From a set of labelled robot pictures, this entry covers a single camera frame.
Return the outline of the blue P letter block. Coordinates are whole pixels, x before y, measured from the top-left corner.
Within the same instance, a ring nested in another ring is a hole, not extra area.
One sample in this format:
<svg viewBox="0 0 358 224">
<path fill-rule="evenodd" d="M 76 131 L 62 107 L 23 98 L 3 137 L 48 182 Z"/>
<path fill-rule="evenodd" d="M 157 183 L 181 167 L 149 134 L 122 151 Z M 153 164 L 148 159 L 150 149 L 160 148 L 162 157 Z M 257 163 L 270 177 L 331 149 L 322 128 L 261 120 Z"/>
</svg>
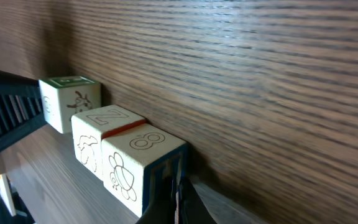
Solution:
<svg viewBox="0 0 358 224">
<path fill-rule="evenodd" d="M 184 176 L 188 144 L 151 124 L 102 140 L 104 187 L 138 217 L 163 179 Z"/>
</svg>

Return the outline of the green edged picture block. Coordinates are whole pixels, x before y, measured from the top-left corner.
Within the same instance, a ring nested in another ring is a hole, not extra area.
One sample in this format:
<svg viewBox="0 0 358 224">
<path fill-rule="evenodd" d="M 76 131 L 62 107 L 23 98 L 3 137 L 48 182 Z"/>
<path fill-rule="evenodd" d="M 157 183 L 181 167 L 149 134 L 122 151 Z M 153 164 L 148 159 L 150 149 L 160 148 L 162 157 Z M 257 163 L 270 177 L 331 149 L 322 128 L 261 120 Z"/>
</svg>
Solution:
<svg viewBox="0 0 358 224">
<path fill-rule="evenodd" d="M 53 77 L 39 80 L 46 122 L 59 133 L 72 132 L 74 114 L 101 106 L 100 82 L 84 76 Z"/>
</svg>

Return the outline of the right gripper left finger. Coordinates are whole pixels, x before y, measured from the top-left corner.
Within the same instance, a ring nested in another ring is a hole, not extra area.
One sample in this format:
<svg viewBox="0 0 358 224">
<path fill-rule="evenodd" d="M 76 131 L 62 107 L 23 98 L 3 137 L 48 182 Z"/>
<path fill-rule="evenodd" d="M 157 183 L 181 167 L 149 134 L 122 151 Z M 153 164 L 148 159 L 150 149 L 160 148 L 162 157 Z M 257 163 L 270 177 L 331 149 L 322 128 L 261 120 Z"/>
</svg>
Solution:
<svg viewBox="0 0 358 224">
<path fill-rule="evenodd" d="M 45 124 L 38 81 L 0 71 L 0 152 Z"/>
</svg>

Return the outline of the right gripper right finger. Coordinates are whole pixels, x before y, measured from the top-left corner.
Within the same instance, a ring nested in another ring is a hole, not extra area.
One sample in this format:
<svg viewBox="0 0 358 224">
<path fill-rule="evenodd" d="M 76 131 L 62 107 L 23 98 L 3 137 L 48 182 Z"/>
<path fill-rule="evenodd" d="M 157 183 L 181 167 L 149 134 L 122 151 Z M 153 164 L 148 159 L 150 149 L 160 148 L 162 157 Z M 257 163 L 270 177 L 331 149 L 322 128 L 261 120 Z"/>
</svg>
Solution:
<svg viewBox="0 0 358 224">
<path fill-rule="evenodd" d="M 136 224 L 216 224 L 189 178 L 166 177 Z"/>
</svg>

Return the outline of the red edged picture block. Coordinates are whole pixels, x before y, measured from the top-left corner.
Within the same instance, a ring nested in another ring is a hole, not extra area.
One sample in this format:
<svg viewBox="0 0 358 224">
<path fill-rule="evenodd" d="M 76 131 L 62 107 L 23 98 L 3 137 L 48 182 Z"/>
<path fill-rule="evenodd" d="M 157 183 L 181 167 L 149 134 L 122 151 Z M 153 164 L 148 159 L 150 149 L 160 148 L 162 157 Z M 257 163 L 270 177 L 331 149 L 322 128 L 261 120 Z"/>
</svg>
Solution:
<svg viewBox="0 0 358 224">
<path fill-rule="evenodd" d="M 71 118 L 75 156 L 97 178 L 103 178 L 101 141 L 144 124 L 146 119 L 118 105 L 74 114 Z"/>
</svg>

